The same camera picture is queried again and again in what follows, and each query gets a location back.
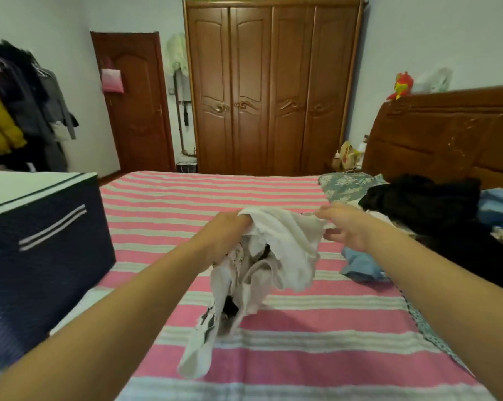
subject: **hand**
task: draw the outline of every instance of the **hand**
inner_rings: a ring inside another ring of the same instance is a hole
[[[334,229],[324,231],[324,239],[344,243],[350,249],[358,252],[368,251],[368,244],[376,235],[376,231],[383,233],[381,229],[385,228],[385,233],[387,233],[387,230],[391,229],[387,223],[374,218],[361,209],[339,202],[323,205],[315,212],[315,215],[336,226]]]
[[[252,225],[251,216],[238,215],[240,211],[219,212],[190,239],[190,243],[205,250],[207,266],[218,263],[235,249]]]

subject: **wooden headboard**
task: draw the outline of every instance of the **wooden headboard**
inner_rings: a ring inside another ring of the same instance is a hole
[[[503,187],[503,87],[401,97],[381,106],[363,171]]]

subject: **pink bag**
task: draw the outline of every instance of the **pink bag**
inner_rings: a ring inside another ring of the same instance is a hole
[[[103,91],[123,93],[122,72],[117,69],[101,69]]]

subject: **white towel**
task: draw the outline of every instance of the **white towel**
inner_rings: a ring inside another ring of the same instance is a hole
[[[298,292],[315,278],[325,221],[272,207],[249,207],[240,214],[250,215],[253,226],[211,272],[214,301],[198,320],[179,362],[183,377],[207,374],[216,337],[234,334],[246,315],[259,310],[273,285]]]

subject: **wooden door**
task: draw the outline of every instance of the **wooden door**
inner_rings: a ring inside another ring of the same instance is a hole
[[[185,12],[199,172],[233,174],[228,9]]]
[[[230,9],[235,174],[268,174],[271,7]]]
[[[120,168],[175,171],[159,34],[91,34],[100,69],[122,74],[124,93],[105,93]]]
[[[339,148],[358,8],[315,8],[302,173],[322,174]]]
[[[275,6],[272,16],[268,172],[300,174],[313,16],[307,6]]]

